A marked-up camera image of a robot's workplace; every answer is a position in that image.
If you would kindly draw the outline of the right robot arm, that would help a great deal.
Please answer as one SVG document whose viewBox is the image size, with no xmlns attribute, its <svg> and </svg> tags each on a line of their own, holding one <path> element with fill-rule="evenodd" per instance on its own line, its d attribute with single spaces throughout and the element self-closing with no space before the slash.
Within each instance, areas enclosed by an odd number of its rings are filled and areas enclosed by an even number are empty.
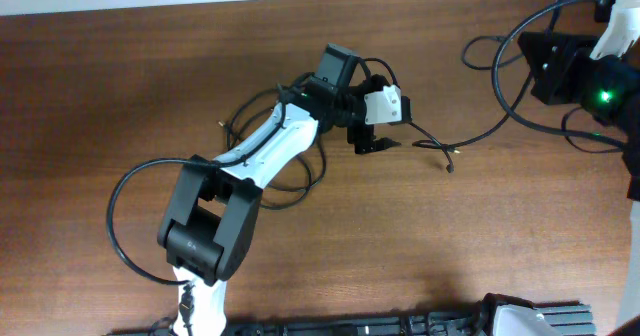
<svg viewBox="0 0 640 336">
<path fill-rule="evenodd" d="M 586 109 L 627 136 L 622 160 L 630 175 L 630 259 L 615 335 L 639 334 L 639 70 L 613 56 L 598 61 L 587 87 Z"/>
</svg>

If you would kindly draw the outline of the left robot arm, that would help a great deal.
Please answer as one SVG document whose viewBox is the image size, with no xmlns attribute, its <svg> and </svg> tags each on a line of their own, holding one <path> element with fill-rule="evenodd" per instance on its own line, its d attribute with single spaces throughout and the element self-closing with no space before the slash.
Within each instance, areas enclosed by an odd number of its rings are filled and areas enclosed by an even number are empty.
<svg viewBox="0 0 640 336">
<path fill-rule="evenodd" d="M 239 145 L 212 160 L 185 161 L 157 234 L 175 274 L 186 279 L 174 334 L 222 333 L 226 283 L 250 248 L 264 189 L 320 135 L 345 128 L 360 154 L 395 146 L 373 128 L 409 122 L 410 100 L 395 77 L 367 73 L 352 85 L 365 65 L 355 52 L 328 44 L 316 71 L 276 87 L 272 114 Z"/>
</svg>

